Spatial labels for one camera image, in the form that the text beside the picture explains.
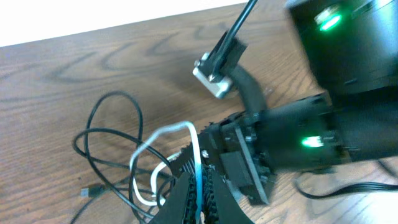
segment black wire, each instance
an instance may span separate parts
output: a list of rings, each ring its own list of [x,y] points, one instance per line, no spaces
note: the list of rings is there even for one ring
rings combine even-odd
[[[164,193],[162,193],[163,197],[167,199],[167,195],[171,193],[172,189],[167,189]]]
[[[156,192],[156,204],[159,207],[159,209],[162,208],[162,205],[160,204],[160,196],[162,195],[163,189],[166,187],[166,185],[170,182],[173,182],[175,178],[171,177],[167,180],[165,180],[162,185],[159,187],[159,190]]]
[[[114,183],[115,186],[119,186],[122,184],[125,184],[125,181],[128,181],[129,177],[125,177],[117,182]],[[97,199],[99,199],[100,197],[102,197],[104,194],[108,193],[109,189],[105,189],[103,192],[99,193],[97,196],[91,198],[88,202],[86,202],[80,209],[79,211],[75,214],[75,216],[72,218],[72,220],[70,221],[70,224],[74,224],[78,218],[81,216],[81,214]]]
[[[107,129],[107,128],[91,128],[91,129],[90,129],[91,122],[92,122],[92,120],[93,120],[93,118],[94,118],[94,115],[95,115],[97,109],[99,108],[100,104],[101,104],[106,98],[108,98],[108,97],[110,97],[110,96],[123,96],[123,97],[126,97],[127,99],[129,99],[129,100],[133,103],[133,105],[135,106],[136,111],[137,111],[137,113],[138,113],[138,117],[139,117],[138,138],[135,138],[135,137],[130,136],[130,135],[126,134],[126,133],[123,133],[123,132],[117,131],[117,130],[113,130],[113,129]],[[97,166],[95,165],[94,162],[98,162],[98,163],[100,163],[100,164],[105,164],[105,165],[112,166],[112,167],[118,167],[118,168],[123,168],[123,169],[129,169],[129,166],[124,165],[124,164],[119,164],[119,163],[116,163],[116,162],[105,161],[105,160],[102,160],[102,159],[97,159],[97,158],[95,158],[95,157],[91,157],[91,155],[90,155],[90,150],[88,149],[88,134],[89,134],[89,133],[94,133],[94,132],[99,132],[99,133],[111,133],[111,134],[115,134],[115,135],[121,136],[121,137],[123,137],[123,138],[126,138],[126,139],[132,141],[132,142],[135,142],[135,143],[137,144],[137,147],[138,147],[138,146],[142,143],[142,132],[143,132],[142,111],[141,111],[141,109],[140,109],[140,107],[139,107],[138,102],[137,102],[132,96],[130,96],[128,93],[123,92],[123,91],[112,91],[112,92],[107,93],[107,94],[105,94],[104,96],[102,96],[102,97],[97,101],[97,103],[94,105],[93,109],[91,110],[91,114],[90,114],[90,116],[89,116],[89,118],[88,118],[88,121],[87,121],[87,124],[86,124],[86,130],[84,130],[84,131],[82,131],[80,134],[78,134],[78,135],[75,137],[75,139],[73,140],[73,148],[74,148],[74,150],[75,150],[79,155],[81,155],[81,156],[87,158],[88,162],[90,163],[90,166],[93,168],[94,172],[98,175],[98,177],[105,183],[105,185],[107,186],[107,188],[108,188],[109,190],[113,191],[119,198],[121,198],[124,202],[126,202],[126,203],[132,208],[132,211],[133,211],[134,215],[135,215],[136,218],[140,221],[140,223],[145,223],[144,219],[142,219],[142,218],[139,216],[138,212],[140,212],[141,214],[143,214],[143,215],[144,215],[145,217],[147,217],[147,218],[153,218],[154,216],[151,215],[150,213],[147,213],[146,211],[144,211],[143,209],[137,207],[137,206],[134,204],[134,201],[133,201],[133,198],[132,198],[132,191],[133,191],[133,188],[132,188],[132,187],[129,187],[129,199],[127,199],[127,198],[120,192],[120,190],[118,190],[118,189],[117,189],[117,188],[116,188],[116,187],[115,187],[115,186],[114,186],[114,185],[113,185],[113,184],[112,184],[112,183],[111,183],[99,170],[98,170]],[[78,140],[80,137],[82,137],[82,136],[85,137],[85,138],[84,138],[84,150],[85,150],[84,152],[77,146],[77,140]],[[155,149],[153,149],[153,148],[150,147],[150,146],[148,147],[148,150],[149,150],[151,153],[155,154],[157,157],[159,157],[159,159],[162,160],[162,162],[164,162],[167,166],[170,167],[169,161],[168,161],[162,154],[160,154],[159,152],[157,152]],[[130,175],[130,177],[129,177],[129,184],[132,183],[132,178],[134,178],[134,174],[135,174],[135,172],[136,172],[136,169],[137,169],[137,167],[136,167],[136,165],[134,165],[134,166],[133,166],[132,173],[131,173],[131,175]],[[87,208],[87,206],[89,206],[92,202],[94,202],[95,199],[97,199],[97,198],[99,198],[99,197],[96,197],[96,198],[91,199],[85,206],[83,206],[83,207],[81,208],[81,212],[83,212],[83,211]]]
[[[395,177],[398,178],[398,174],[393,170],[393,168],[386,164],[385,162],[383,162],[382,160],[378,159],[377,163],[379,164],[379,166],[385,171],[387,172],[391,177]]]
[[[140,140],[136,139],[133,136],[130,136],[129,134],[126,134],[124,132],[118,131],[118,130],[113,130],[109,128],[90,128],[82,131],[79,133],[73,140],[73,148],[74,150],[78,151],[80,150],[77,146],[77,140],[79,140],[81,137],[85,136],[86,134],[89,133],[110,133],[110,134],[115,134],[117,136],[120,136],[122,138],[128,139],[132,142],[141,142]],[[158,151],[156,151],[153,147],[148,147],[148,150],[153,153],[155,156],[157,156],[162,162],[164,162],[167,166],[170,167],[170,162]],[[151,214],[147,214],[143,209],[137,207],[134,202],[131,202],[128,200],[120,191],[116,189],[116,187],[101,173],[100,170],[98,170],[97,166],[95,163],[91,160],[90,152],[87,147],[85,147],[85,153],[88,162],[90,163],[91,168],[93,168],[94,172],[98,175],[98,177],[105,183],[107,187],[109,187],[118,197],[120,197],[124,202],[126,202],[128,205],[130,205],[133,209],[137,210],[144,216],[148,218],[153,218],[154,216]]]
[[[338,190],[332,191],[323,195],[313,195],[304,192],[299,186],[299,178],[306,172],[299,173],[294,179],[294,187],[295,189],[304,197],[309,199],[326,199],[330,197],[337,197],[346,194],[354,194],[354,193],[370,193],[370,192],[390,192],[398,190],[398,185],[391,184],[383,184],[377,182],[361,182],[357,184],[347,185],[346,187],[342,187]]]
[[[150,190],[139,189],[138,191],[140,191],[141,193],[144,193],[144,194],[151,194],[151,195],[153,194],[153,192],[150,191]],[[99,199],[101,196],[103,196],[104,194],[106,194],[106,193],[108,193],[108,192],[109,192],[109,189],[106,189],[105,191],[103,191],[103,192],[101,192],[100,194],[98,194],[96,197],[93,197],[93,198],[91,198],[88,202],[86,202],[86,203],[84,204],[84,206],[82,206],[82,207],[79,209],[79,211],[75,214],[75,216],[73,217],[73,219],[70,221],[70,224],[74,224],[74,223],[78,220],[78,218],[80,218],[81,214],[82,214],[94,201],[96,201],[97,199]],[[149,212],[152,211],[154,208],[155,208],[155,206],[152,206],[152,207],[151,207],[151,210],[149,210]]]
[[[156,208],[156,206],[151,206],[148,210],[147,210],[147,213],[151,213],[151,211],[153,211],[153,209],[155,209]]]

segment cable connector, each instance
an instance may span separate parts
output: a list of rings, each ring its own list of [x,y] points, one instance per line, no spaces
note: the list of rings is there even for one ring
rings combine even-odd
[[[103,184],[92,184],[80,190],[80,196],[82,197],[96,197],[105,191]]]

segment green led light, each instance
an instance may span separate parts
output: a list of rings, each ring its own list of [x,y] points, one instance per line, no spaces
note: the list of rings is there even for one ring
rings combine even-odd
[[[341,20],[341,15],[334,15],[321,25],[321,31],[333,28]]]
[[[305,147],[322,147],[324,144],[322,143],[321,136],[313,136],[313,137],[307,137],[303,139],[301,142],[303,146]]]

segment white wall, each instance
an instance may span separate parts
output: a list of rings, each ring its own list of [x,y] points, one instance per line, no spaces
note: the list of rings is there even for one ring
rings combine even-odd
[[[0,47],[242,2],[247,0],[2,0]]]

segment wood grain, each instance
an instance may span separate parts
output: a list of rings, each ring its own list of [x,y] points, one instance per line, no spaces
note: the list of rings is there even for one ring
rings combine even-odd
[[[126,90],[137,98],[144,112],[144,138],[182,119],[203,129],[209,121],[241,111],[238,98],[214,99],[192,76],[192,68],[242,8],[222,7],[0,48],[0,222],[68,223],[86,202],[79,197],[80,188],[99,178],[73,152],[71,140],[84,128],[95,101],[108,91]],[[321,91],[309,74],[283,1],[259,2],[239,37],[249,44],[241,65],[258,79],[270,107]],[[137,131],[134,108],[120,98],[107,100],[93,125]],[[154,146],[170,155],[188,142],[188,133],[178,133]],[[125,163],[134,150],[131,143],[107,134],[93,134],[90,146],[97,157]],[[150,169],[156,163],[146,152],[139,166]],[[111,180],[127,175],[125,170],[100,169]],[[306,177],[303,186],[320,193],[351,181],[391,181],[373,162],[338,171]],[[396,221],[395,194],[312,201],[294,191],[292,177],[279,177],[270,207],[251,207],[245,199],[240,206],[256,223]],[[130,209],[109,194],[92,205],[80,223],[132,220]]]

